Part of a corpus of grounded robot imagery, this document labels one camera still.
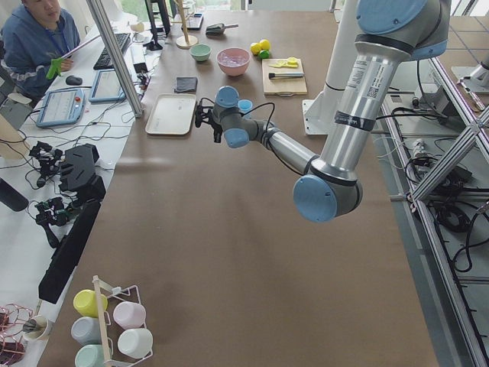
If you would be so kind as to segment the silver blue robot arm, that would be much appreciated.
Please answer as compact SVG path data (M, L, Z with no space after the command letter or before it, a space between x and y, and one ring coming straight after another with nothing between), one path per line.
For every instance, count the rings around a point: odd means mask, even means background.
M362 199L355 167L394 74L402 62L445 52L450 8L449 1L358 2L358 54L321 154L313 154L270 122L245 118L232 86L217 92L212 119L230 148L259 141L301 172L293 202L302 217L328 222L350 213Z

